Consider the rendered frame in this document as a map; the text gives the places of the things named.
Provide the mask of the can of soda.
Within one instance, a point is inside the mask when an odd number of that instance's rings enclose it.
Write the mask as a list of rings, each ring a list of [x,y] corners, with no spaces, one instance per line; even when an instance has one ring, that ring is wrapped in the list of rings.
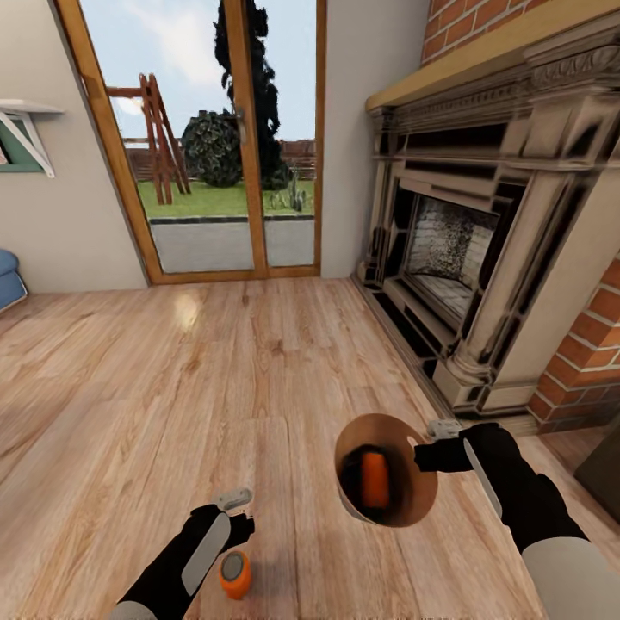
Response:
[[[240,600],[249,592],[252,573],[244,552],[235,550],[226,554],[221,561],[219,580],[226,595],[233,600]]]
[[[349,462],[346,465],[345,474],[347,475],[347,481],[349,482],[349,489],[355,508],[361,512],[363,516],[368,516],[370,513],[364,509],[360,496],[359,461]]]
[[[359,476],[364,509],[369,513],[386,513],[391,503],[386,457],[375,449],[364,449],[360,453]]]

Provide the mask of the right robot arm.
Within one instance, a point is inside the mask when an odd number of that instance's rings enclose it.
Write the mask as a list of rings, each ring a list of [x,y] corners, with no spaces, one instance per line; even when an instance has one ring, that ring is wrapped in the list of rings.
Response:
[[[511,527],[549,620],[620,620],[619,575],[507,430],[497,423],[463,430],[454,419],[432,419],[426,433],[431,443],[414,447],[419,471],[474,469],[500,521]]]

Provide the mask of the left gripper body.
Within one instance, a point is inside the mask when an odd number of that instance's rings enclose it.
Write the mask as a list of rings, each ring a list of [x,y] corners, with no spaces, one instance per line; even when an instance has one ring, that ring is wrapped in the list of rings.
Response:
[[[245,543],[249,540],[249,534],[247,533],[247,521],[244,513],[230,518],[230,525],[230,538],[228,538],[228,542],[226,542],[222,552],[227,552],[231,547],[235,547],[235,545],[240,545],[241,543]]]

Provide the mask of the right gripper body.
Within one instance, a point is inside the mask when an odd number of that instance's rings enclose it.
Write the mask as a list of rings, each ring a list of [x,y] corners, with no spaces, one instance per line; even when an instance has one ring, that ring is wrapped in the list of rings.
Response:
[[[438,442],[426,445],[416,445],[414,457],[416,464],[419,465],[419,471],[442,471],[442,473],[455,473],[460,469],[451,461],[448,454],[448,446],[450,446],[451,437],[446,440],[438,440]]]

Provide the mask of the trash can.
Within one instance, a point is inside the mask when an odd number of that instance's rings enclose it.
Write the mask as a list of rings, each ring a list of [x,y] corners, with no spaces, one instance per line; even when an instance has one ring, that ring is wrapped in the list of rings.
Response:
[[[335,477],[340,500],[354,518],[401,530],[420,523],[430,513],[437,500],[438,474],[437,471],[419,471],[414,459],[416,452],[407,437],[414,438],[419,445],[427,445],[405,421],[381,412],[361,414],[340,431],[333,454]],[[360,462],[363,450],[380,451],[386,457],[391,496],[386,513],[372,511],[363,516],[354,506],[345,468],[349,462]]]

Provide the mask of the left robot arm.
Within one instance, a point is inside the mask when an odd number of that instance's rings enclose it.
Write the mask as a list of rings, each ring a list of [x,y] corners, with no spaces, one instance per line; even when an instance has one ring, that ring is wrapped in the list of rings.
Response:
[[[191,512],[182,528],[104,620],[183,620],[222,552],[249,540],[254,520],[225,511],[248,504],[249,488],[213,497]]]

